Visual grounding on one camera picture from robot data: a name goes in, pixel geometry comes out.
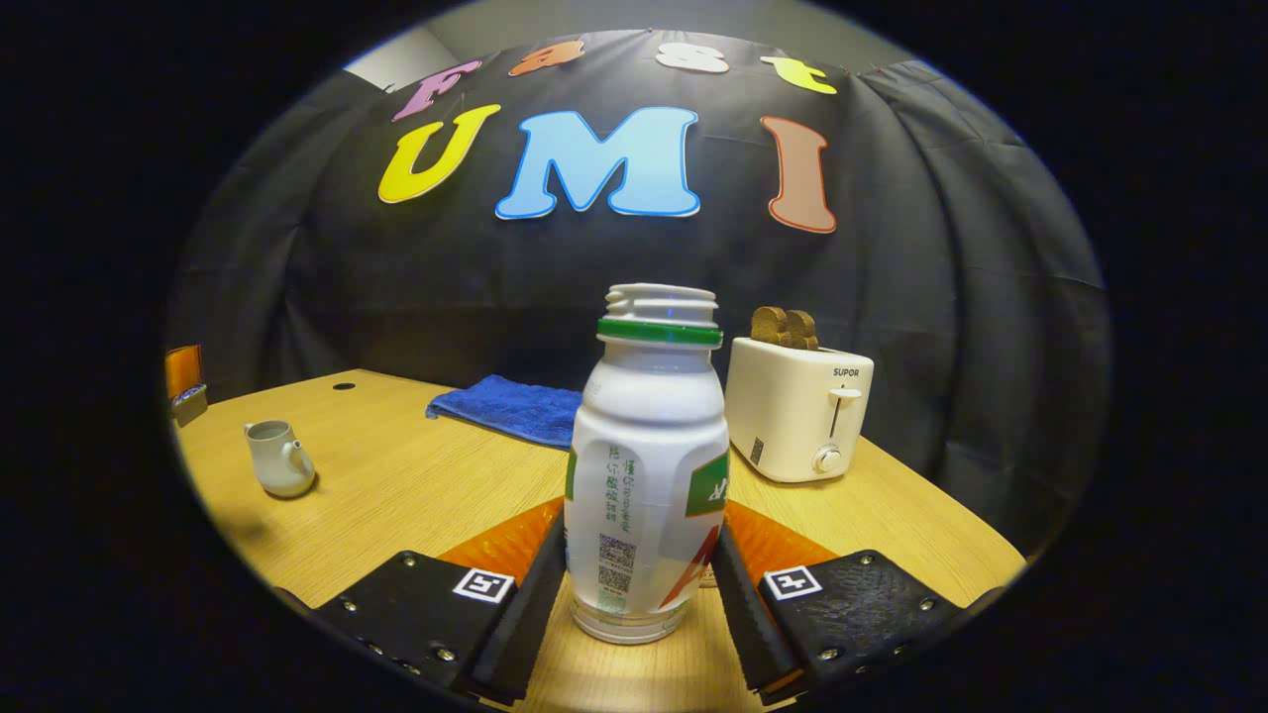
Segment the toaster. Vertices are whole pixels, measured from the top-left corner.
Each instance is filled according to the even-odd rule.
[[[725,392],[730,442],[772,481],[844,474],[867,411],[872,369],[872,360],[857,354],[735,337]]]

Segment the bottle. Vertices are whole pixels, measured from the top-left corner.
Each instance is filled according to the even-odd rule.
[[[572,617],[596,638],[668,636],[718,542],[729,442],[710,362],[721,345],[714,297],[647,283],[607,294],[563,509]]]

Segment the blue letter m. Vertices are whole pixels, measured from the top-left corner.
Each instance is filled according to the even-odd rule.
[[[606,140],[598,141],[577,112],[529,117],[520,129],[529,134],[511,194],[497,203],[498,218],[538,218],[554,209],[547,193],[550,166],[577,211],[590,208],[607,179],[625,164],[625,180],[607,197],[618,213],[691,216],[700,197],[687,190],[685,141],[696,113],[673,107],[635,110]]]

